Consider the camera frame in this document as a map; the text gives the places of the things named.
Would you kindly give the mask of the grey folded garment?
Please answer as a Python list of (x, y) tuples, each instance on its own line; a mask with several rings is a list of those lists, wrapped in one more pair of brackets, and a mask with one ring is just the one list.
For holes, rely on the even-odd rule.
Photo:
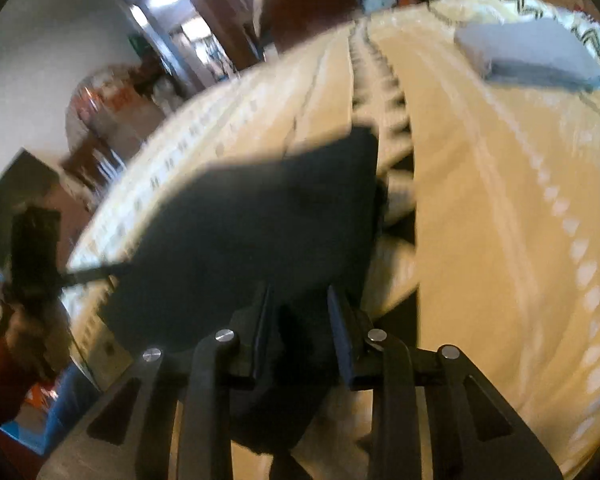
[(480, 77), (494, 84), (600, 90), (600, 66), (562, 24), (549, 18), (506, 24), (470, 23), (454, 44)]

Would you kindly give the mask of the black pants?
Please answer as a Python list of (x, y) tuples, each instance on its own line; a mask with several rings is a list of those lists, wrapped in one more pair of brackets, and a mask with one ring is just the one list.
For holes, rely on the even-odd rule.
[(230, 399), (230, 434), (257, 453), (293, 448), (338, 380), (328, 292), (362, 295), (381, 208), (374, 130), (355, 126), (282, 159), (217, 166), (149, 222), (102, 308), (132, 354), (182, 351), (239, 309), (272, 308), (256, 388)]

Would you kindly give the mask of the yellow patterned bedspread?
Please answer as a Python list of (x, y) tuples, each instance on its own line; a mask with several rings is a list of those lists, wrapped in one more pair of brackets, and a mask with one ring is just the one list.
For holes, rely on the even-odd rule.
[(483, 81), (468, 24), (562, 25), (600, 66), (600, 24), (543, 0), (434, 0), (312, 39), (188, 101), (132, 159), (72, 268), (129, 257), (212, 164), (378, 125), (389, 215), (364, 309), (418, 301), (418, 340), (458, 344), (568, 479), (600, 478), (600, 90)]

